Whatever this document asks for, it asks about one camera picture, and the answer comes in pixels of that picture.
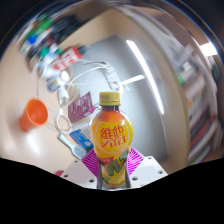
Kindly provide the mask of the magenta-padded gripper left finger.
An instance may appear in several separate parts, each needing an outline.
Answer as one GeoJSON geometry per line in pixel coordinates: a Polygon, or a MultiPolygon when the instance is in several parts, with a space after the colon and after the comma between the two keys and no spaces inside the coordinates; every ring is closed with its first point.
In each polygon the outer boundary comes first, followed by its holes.
{"type": "Polygon", "coordinates": [[[88,189],[100,189],[100,164],[98,158],[91,150],[81,160],[75,159],[64,170],[62,178],[88,189]]]}

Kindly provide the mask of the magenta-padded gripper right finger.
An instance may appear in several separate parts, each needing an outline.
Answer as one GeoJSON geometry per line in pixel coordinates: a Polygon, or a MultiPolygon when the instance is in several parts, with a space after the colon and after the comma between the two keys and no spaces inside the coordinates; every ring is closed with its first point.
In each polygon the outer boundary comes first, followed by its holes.
{"type": "Polygon", "coordinates": [[[126,187],[140,188],[167,176],[153,156],[144,156],[131,148],[126,160],[126,187]]]}

